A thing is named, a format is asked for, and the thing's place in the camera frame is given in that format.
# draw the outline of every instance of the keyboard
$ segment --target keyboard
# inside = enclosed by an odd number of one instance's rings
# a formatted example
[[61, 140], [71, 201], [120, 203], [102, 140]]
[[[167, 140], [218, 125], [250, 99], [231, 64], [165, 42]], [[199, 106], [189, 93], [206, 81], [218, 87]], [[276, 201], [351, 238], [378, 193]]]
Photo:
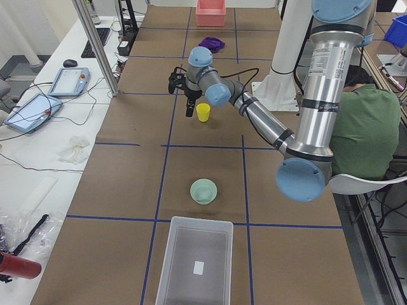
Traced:
[[[97, 34], [99, 35], [100, 41], [102, 41], [102, 45], [104, 46], [107, 42], [107, 38], [109, 37], [110, 28], [109, 27], [97, 27], [96, 28]], [[85, 45], [85, 49], [81, 54], [81, 58], [95, 58], [95, 53], [92, 50], [92, 46], [88, 41]]]

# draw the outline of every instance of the blue and white device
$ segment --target blue and white device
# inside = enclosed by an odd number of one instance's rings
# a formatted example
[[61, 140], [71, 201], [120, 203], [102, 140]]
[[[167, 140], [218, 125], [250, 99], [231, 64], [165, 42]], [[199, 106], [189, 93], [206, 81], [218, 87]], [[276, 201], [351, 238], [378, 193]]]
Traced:
[[4, 120], [3, 125], [24, 133], [34, 132], [47, 122], [60, 108], [62, 101], [38, 93]]
[[77, 97], [86, 88], [89, 77], [88, 68], [61, 68], [48, 95], [58, 98]]

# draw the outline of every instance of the chair leg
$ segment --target chair leg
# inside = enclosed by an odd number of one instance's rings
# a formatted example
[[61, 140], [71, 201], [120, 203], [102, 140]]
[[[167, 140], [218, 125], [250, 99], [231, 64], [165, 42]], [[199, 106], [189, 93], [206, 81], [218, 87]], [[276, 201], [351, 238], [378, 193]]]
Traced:
[[359, 220], [359, 218], [361, 218], [363, 212], [364, 212], [365, 209], [368, 207], [368, 205], [370, 204], [370, 201], [373, 199], [373, 197], [375, 196], [375, 194], [376, 194], [376, 191], [373, 191], [373, 192], [371, 193], [371, 196], [368, 198], [368, 200], [366, 200], [366, 203], [365, 203], [365, 204], [363, 205], [363, 207], [361, 208], [361, 211], [356, 215], [355, 219], [350, 222], [352, 225], [354, 225], [354, 224]]

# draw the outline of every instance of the green bowl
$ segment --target green bowl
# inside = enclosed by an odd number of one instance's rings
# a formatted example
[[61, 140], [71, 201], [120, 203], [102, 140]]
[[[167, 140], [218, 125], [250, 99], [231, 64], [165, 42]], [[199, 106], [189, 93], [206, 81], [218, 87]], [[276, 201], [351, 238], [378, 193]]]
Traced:
[[215, 183], [209, 179], [199, 179], [192, 183], [190, 189], [191, 197], [200, 205], [211, 203], [217, 194]]

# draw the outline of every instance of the red can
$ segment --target red can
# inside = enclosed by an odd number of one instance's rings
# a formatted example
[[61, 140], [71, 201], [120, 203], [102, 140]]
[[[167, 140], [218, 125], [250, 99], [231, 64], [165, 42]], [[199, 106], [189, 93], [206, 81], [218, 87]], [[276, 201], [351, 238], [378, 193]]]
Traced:
[[0, 274], [32, 279], [40, 273], [39, 263], [0, 252]]

